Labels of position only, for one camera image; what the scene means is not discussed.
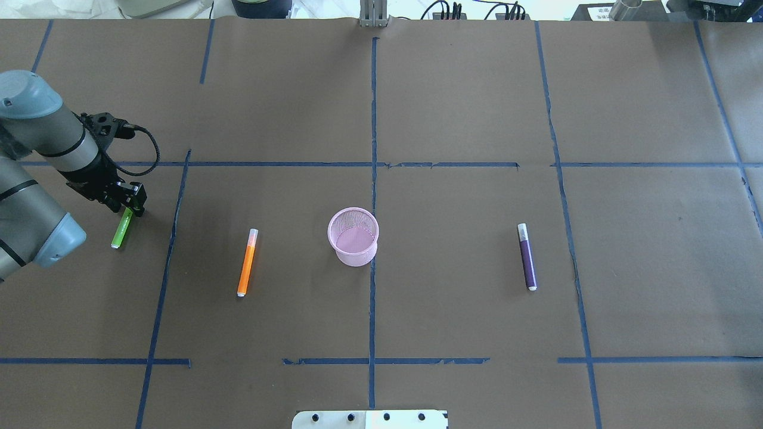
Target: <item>black container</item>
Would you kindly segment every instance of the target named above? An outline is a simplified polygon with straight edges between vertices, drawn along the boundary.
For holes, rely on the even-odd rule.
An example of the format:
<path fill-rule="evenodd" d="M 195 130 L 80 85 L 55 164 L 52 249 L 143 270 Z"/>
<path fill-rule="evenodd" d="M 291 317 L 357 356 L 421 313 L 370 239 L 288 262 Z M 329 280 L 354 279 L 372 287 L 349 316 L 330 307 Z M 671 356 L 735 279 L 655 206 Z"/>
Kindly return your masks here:
<path fill-rule="evenodd" d="M 286 18 L 291 10 L 292 0 L 268 0 L 263 3 L 245 3 L 238 0 L 231 0 L 233 8 L 236 9 L 236 15 L 242 18 L 267 18 L 278 19 Z"/>

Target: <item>light blue joint cap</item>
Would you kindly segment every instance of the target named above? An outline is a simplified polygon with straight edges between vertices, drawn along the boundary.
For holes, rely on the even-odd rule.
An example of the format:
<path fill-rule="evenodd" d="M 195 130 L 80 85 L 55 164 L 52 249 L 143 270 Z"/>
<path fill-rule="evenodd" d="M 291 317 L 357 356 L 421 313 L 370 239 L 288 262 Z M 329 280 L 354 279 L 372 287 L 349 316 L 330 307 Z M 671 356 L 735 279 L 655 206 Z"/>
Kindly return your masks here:
<path fill-rule="evenodd" d="M 0 73 L 0 118 L 42 118 L 62 105 L 58 92 L 38 75 L 26 70 Z"/>
<path fill-rule="evenodd" d="M 72 218 L 70 213 L 66 213 L 61 222 L 56 226 L 56 229 L 45 240 L 45 244 L 40 248 L 40 251 L 37 252 L 34 262 L 39 266 L 47 268 L 71 253 L 80 244 L 85 243 L 86 238 L 87 234 L 77 224 L 77 221 Z"/>

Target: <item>bundle of wires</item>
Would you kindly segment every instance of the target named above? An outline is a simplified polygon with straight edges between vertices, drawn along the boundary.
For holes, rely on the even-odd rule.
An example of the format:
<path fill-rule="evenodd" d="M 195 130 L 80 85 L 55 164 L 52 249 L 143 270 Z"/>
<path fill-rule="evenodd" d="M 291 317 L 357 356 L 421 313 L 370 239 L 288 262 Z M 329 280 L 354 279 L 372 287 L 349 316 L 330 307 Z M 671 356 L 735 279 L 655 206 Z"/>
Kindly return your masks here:
<path fill-rule="evenodd" d="M 490 17 L 490 14 L 493 13 L 493 11 L 496 8 L 499 8 L 501 6 L 504 6 L 506 8 L 506 13 L 504 14 L 504 20 L 507 21 L 522 21 L 527 15 L 527 12 L 525 11 L 525 8 L 520 5 L 519 2 L 514 3 L 504 3 L 504 2 L 489 2 L 488 0 L 474 0 L 478 3 L 491 3 L 495 4 L 493 8 L 490 9 L 487 15 L 485 15 L 485 19 L 488 19 Z"/>
<path fill-rule="evenodd" d="M 426 11 L 424 11 L 423 14 L 421 14 L 421 19 L 424 19 L 427 16 L 427 12 L 429 12 L 433 7 L 437 6 L 438 4 L 441 5 L 442 8 L 442 19 L 461 19 L 461 10 L 463 9 L 462 3 L 456 3 L 453 2 L 453 13 L 450 13 L 450 5 L 445 0 L 437 0 L 436 2 L 432 3 Z"/>

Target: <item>green marker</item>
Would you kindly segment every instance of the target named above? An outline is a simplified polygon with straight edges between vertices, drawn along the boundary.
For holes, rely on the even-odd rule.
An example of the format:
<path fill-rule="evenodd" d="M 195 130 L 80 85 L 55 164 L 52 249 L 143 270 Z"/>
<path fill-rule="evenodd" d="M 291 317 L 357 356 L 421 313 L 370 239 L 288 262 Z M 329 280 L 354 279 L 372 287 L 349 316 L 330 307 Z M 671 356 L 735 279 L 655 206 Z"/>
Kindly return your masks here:
<path fill-rule="evenodd" d="M 114 233 L 114 239 L 111 241 L 112 249 L 118 249 L 119 246 L 122 245 L 122 240 L 124 240 L 124 234 L 127 233 L 127 227 L 130 226 L 130 219 L 132 218 L 133 218 L 133 211 L 125 207 L 124 213 L 122 214 L 122 220 L 119 221 L 119 227 L 117 227 L 117 232 Z"/>

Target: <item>white bracket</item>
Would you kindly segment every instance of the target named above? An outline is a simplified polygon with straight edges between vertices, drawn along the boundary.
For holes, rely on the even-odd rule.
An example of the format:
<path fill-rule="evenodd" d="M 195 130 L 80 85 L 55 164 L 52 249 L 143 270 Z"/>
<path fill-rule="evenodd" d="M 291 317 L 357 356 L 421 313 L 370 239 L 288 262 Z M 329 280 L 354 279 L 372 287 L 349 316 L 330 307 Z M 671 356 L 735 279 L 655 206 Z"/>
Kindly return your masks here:
<path fill-rule="evenodd" d="M 448 429 L 439 410 L 302 411 L 291 429 Z"/>
<path fill-rule="evenodd" d="M 361 27 L 387 27 L 387 0 L 360 0 Z"/>

